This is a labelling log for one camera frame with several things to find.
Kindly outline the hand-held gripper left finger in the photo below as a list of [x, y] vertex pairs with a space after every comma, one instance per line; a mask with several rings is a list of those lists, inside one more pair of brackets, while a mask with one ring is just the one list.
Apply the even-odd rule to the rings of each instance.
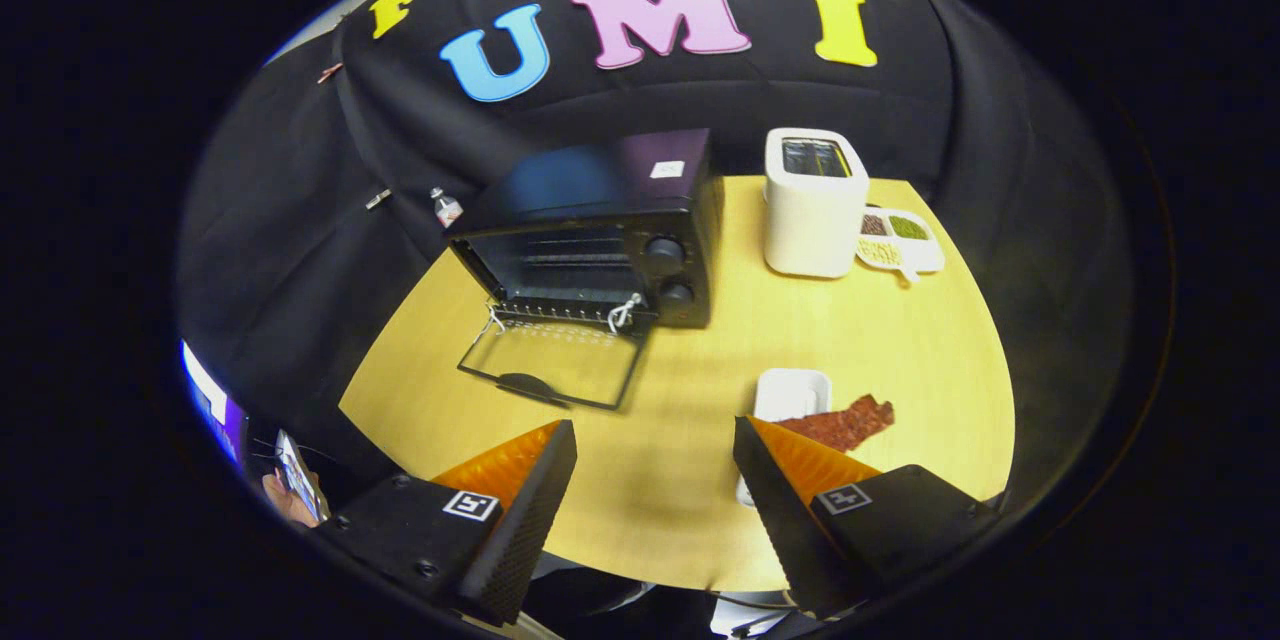
[[512, 625], [576, 462], [572, 422], [544, 422], [433, 479], [393, 475], [317, 535], [417, 602]]

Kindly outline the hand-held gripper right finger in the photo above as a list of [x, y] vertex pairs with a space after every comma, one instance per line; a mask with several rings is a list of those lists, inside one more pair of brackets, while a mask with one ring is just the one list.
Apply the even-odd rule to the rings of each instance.
[[905, 589], [1001, 520], [919, 465], [879, 471], [754, 416], [735, 420], [733, 461], [791, 598], [819, 620]]

